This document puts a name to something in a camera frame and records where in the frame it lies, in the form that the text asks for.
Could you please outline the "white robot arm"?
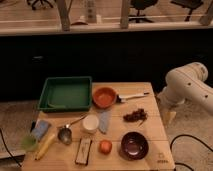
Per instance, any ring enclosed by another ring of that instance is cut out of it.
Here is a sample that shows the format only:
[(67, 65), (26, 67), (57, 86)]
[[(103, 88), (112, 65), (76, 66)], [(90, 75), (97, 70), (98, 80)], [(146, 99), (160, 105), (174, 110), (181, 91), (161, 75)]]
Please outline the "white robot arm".
[(193, 62), (170, 70), (165, 77), (166, 86), (157, 95), (163, 124), (168, 126), (176, 112), (174, 108), (185, 100), (197, 103), (213, 115), (213, 88), (205, 84), (208, 78), (206, 66)]

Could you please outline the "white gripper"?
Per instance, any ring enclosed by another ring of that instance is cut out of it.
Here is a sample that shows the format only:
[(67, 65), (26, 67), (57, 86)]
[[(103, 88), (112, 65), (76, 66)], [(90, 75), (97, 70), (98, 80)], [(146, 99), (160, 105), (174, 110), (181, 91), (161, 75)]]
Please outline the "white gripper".
[(160, 102), (160, 113), (162, 114), (163, 124), (168, 126), (176, 116), (172, 109), (182, 105), (185, 99), (175, 92), (171, 87), (164, 87), (157, 95)]

